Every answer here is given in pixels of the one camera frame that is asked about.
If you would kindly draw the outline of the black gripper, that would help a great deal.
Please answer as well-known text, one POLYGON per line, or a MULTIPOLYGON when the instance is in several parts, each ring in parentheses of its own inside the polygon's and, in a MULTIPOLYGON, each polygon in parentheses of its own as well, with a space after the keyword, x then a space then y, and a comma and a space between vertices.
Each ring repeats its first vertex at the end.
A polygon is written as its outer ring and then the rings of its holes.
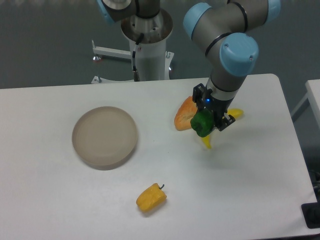
POLYGON ((205 85, 200 83, 193 88, 192 101, 196 104, 198 110, 208 109, 212 113, 215 127, 222 132, 236 121, 231 114, 227 113, 233 98, 219 100, 214 98, 212 93, 212 89, 207 89, 205 85))

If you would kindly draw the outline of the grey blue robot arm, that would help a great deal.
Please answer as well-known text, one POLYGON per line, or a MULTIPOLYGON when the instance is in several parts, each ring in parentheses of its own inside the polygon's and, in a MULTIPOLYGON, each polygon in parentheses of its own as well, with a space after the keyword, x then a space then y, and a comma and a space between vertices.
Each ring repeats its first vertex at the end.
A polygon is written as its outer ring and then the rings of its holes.
MULTIPOLYGON (((107 22, 120 22, 130 41, 133 79, 147 81, 147 72, 155 79, 164 77, 165 55, 154 62, 146 56, 147 46, 164 42, 171 34, 173 21, 158 0, 99 0, 97 5, 107 22)), ((235 122, 228 108, 259 56, 257 42, 247 32, 273 21, 281 11, 278 0, 229 0, 213 8, 200 2, 183 18, 188 37, 213 66, 206 84, 193 88, 196 113, 190 126, 200 137, 213 130, 222 131, 235 122)))

